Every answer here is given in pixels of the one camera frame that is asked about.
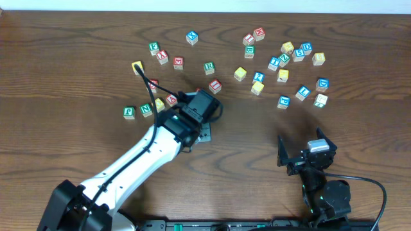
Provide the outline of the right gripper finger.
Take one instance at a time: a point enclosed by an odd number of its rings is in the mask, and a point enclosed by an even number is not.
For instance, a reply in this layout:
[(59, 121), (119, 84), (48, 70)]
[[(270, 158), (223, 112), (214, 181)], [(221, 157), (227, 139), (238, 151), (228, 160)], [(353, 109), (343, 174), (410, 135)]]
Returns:
[(336, 151), (337, 150), (337, 146), (330, 139), (328, 139), (324, 135), (324, 132), (319, 127), (317, 127), (317, 129), (316, 129), (316, 133), (317, 133), (317, 138), (318, 139), (324, 139), (327, 142), (330, 151)]
[(278, 154), (277, 154), (277, 166), (286, 166), (288, 164), (288, 153), (283, 144), (283, 140), (280, 135), (277, 136)]

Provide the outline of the yellow O block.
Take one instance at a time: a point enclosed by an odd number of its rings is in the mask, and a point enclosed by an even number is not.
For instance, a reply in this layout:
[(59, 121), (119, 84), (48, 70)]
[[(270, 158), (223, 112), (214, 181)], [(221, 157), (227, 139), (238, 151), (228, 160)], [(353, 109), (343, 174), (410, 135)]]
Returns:
[(165, 109), (164, 101), (161, 98), (155, 99), (155, 107), (158, 112), (161, 112)]

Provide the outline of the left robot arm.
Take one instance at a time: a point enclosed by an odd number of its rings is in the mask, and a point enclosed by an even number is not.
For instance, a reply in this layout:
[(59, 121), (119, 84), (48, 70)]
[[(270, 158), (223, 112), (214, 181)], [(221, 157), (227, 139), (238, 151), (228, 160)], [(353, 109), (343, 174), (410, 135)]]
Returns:
[(202, 125), (223, 105), (204, 90), (180, 92), (177, 104), (155, 115), (143, 138), (108, 168), (75, 185), (64, 180), (51, 194), (37, 227), (46, 230), (135, 230), (119, 209), (156, 170), (191, 148)]

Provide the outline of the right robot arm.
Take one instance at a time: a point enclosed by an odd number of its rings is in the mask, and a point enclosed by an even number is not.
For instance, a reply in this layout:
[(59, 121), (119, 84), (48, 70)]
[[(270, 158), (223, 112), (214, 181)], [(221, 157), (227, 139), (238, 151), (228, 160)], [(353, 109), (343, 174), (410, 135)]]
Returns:
[(344, 180), (327, 180), (324, 172), (334, 161), (337, 146), (320, 128), (317, 139), (309, 141), (298, 157), (290, 158), (281, 137), (277, 138), (277, 166), (285, 166), (287, 175), (299, 175), (302, 181), (302, 197), (311, 211), (306, 220), (310, 228), (328, 228), (339, 219), (346, 219), (351, 212), (351, 192)]

